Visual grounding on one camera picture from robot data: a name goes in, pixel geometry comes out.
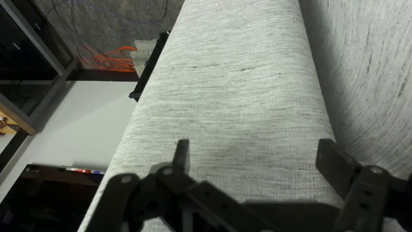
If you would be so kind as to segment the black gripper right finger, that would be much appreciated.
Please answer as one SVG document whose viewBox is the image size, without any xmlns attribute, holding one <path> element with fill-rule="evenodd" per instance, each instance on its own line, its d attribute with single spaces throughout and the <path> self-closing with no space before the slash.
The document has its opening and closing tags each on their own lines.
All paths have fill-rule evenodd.
<svg viewBox="0 0 412 232">
<path fill-rule="evenodd" d="M 412 182 L 361 165 L 332 140 L 317 142 L 315 168 L 343 200 L 332 232 L 382 232 L 390 218 L 412 232 Z"/>
</svg>

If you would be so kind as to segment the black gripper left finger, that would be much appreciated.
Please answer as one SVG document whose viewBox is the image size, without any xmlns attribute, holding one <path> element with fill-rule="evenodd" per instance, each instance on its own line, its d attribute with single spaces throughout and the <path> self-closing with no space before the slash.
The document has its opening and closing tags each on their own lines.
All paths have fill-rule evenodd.
<svg viewBox="0 0 412 232">
<path fill-rule="evenodd" d="M 275 232 L 275 227 L 208 182 L 186 173 L 189 141 L 180 140 L 171 163 L 154 165 L 140 180 L 111 177 L 86 232 L 141 232 L 160 220 L 171 232 Z"/>
</svg>

